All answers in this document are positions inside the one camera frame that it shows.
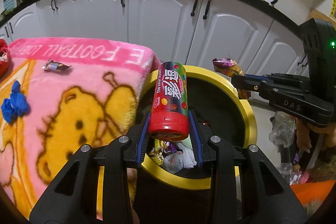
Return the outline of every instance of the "yellow cartoon bear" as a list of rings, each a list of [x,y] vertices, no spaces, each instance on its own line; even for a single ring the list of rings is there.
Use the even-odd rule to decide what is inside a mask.
[[[37,171],[41,179],[49,184],[67,160],[83,144],[93,147],[109,144],[115,138],[127,133],[132,125],[137,108],[137,98],[132,87],[118,85],[112,72],[103,76],[111,85],[111,93],[102,104],[95,94],[74,86],[61,97],[58,112],[44,120],[46,130],[40,132],[43,138],[43,152],[37,160]],[[129,191],[135,195],[136,172],[128,170]],[[101,212],[103,169],[98,182],[98,205]]]

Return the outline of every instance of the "metal screw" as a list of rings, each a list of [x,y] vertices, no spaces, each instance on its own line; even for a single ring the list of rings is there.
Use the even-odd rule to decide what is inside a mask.
[[[127,143],[128,140],[129,140],[129,138],[127,136],[121,136],[119,138],[119,142],[121,142],[121,143]]]
[[[252,151],[252,152],[258,152],[259,148],[256,146],[256,145],[250,145],[249,146],[249,149]]]
[[[87,152],[90,150],[90,146],[88,144],[85,144],[81,147],[81,151],[82,152]]]
[[[213,142],[213,143],[219,143],[221,141],[221,138],[219,138],[218,136],[212,136],[210,138],[210,140]]]

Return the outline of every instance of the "pink blanket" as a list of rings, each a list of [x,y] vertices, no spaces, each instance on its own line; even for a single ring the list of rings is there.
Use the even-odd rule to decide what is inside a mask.
[[[147,74],[160,61],[149,48],[102,39],[19,39],[9,48],[13,68],[1,82],[0,102],[9,98],[18,80],[31,112],[14,124],[0,117],[0,183],[28,217],[81,145],[106,145],[127,132]],[[43,71],[49,58],[72,67],[63,72]],[[129,172],[131,198],[135,175]]]

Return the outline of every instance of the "hand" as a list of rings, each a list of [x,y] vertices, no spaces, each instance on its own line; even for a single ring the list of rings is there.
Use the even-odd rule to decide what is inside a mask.
[[[328,148],[332,148],[336,146],[336,123],[331,122],[325,128],[318,128],[316,126],[312,126],[311,124],[304,124],[301,120],[297,120],[296,122],[296,136],[297,141],[296,144],[298,148],[303,150],[308,150],[311,148],[311,141],[309,138],[309,132],[313,130],[318,134],[326,134],[324,139],[324,145]]]

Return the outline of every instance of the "pink object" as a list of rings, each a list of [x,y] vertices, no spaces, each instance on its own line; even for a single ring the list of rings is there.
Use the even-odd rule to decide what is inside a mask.
[[[13,68],[1,82],[0,98],[18,80],[31,112],[13,126],[0,118],[0,182],[27,217],[68,155],[127,132],[145,79],[161,62],[147,47],[103,39],[18,39],[9,50]],[[72,67],[43,71],[49,58]],[[15,193],[28,204],[20,205]]]
[[[309,172],[306,170],[300,178],[300,184],[306,183],[309,179]]]

